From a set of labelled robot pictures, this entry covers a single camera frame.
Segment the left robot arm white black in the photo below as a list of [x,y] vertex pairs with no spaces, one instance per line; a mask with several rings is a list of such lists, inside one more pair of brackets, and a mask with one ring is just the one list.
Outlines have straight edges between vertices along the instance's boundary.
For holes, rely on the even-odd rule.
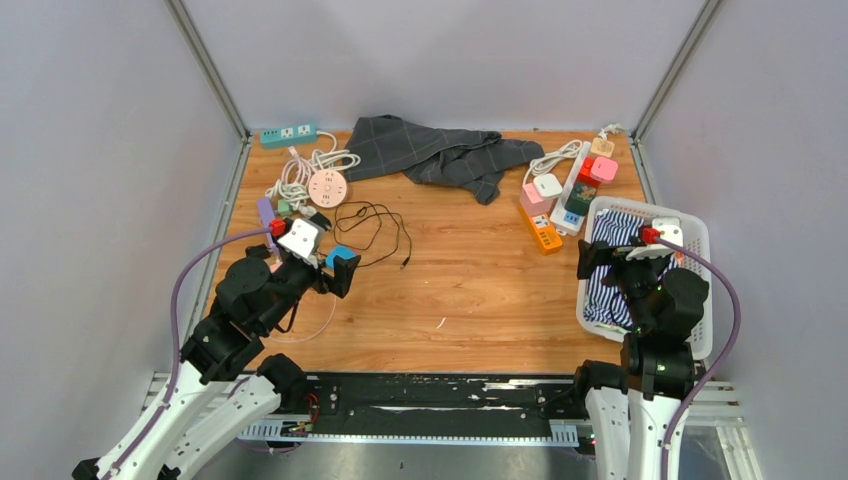
[[261,417],[298,411],[307,376],[285,355],[239,376],[307,291],[347,295],[360,256],[338,247],[328,259],[329,266],[313,266],[289,256],[271,268],[263,255],[247,255],[233,263],[153,404],[108,453],[80,461],[73,478],[191,479]]

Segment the black power adapter brick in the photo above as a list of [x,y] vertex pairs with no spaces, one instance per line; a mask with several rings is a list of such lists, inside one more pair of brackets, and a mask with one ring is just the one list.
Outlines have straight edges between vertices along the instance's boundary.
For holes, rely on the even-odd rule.
[[317,227],[321,228],[325,232],[329,232],[332,230],[332,222],[320,212],[314,212],[311,216],[307,218],[307,220],[315,224]]

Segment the teal power strip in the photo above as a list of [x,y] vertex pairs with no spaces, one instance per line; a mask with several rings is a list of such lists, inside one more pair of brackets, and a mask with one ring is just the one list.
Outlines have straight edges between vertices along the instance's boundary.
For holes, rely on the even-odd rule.
[[266,129],[262,130],[259,135],[260,143],[266,150],[313,143],[317,140],[317,137],[318,132],[314,124]]

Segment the round pink power socket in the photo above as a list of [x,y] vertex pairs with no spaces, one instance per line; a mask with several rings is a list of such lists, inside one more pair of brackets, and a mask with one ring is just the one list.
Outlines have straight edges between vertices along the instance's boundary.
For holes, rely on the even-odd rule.
[[317,207],[334,208],[346,200],[348,183],[339,171],[322,169],[310,177],[307,193]]

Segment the blue square plug adapter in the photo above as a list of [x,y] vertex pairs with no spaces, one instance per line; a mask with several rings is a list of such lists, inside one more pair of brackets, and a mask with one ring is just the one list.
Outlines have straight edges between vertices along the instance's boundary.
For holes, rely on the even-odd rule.
[[325,266],[329,270],[335,269],[335,261],[336,260],[351,260],[356,257],[357,254],[345,246],[336,246],[325,258]]

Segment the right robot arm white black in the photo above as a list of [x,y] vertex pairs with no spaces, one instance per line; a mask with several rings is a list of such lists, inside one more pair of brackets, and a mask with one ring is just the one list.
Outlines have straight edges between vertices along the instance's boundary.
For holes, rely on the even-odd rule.
[[632,246],[578,243],[577,276],[600,267],[617,288],[633,328],[619,364],[587,360],[575,373],[571,403],[588,417],[601,479],[658,479],[679,462],[684,399],[696,384],[688,341],[704,315],[710,284],[669,265],[669,257],[632,259]]

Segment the purple USB power strip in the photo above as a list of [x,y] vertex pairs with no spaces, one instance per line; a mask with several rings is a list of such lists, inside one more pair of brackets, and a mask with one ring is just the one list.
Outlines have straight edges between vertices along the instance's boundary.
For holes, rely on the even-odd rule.
[[[276,218],[276,211],[272,207],[271,200],[266,197],[261,197],[257,201],[257,209],[260,218],[260,225],[268,227],[270,222]],[[279,255],[279,250],[270,233],[266,235],[266,243],[271,253],[274,256]]]

